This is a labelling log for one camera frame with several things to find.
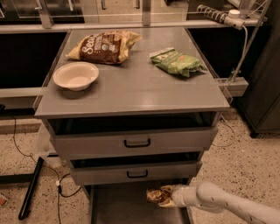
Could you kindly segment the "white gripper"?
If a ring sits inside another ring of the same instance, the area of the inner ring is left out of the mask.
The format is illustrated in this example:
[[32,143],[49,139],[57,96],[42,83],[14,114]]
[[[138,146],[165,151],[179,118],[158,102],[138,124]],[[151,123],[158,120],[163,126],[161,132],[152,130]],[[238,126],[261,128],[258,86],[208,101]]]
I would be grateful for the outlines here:
[[187,185],[163,185],[160,187],[162,191],[171,193],[171,199],[167,199],[158,205],[163,208],[186,207],[186,194],[189,190]]

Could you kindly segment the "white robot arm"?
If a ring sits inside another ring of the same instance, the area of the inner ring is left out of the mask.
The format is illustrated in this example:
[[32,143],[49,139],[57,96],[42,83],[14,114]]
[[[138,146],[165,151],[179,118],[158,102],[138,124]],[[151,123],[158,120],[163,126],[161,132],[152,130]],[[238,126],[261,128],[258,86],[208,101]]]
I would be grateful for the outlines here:
[[233,195],[211,182],[165,185],[161,190],[169,193],[169,198],[159,204],[161,207],[197,207],[212,213],[226,209],[248,224],[280,224],[278,209]]

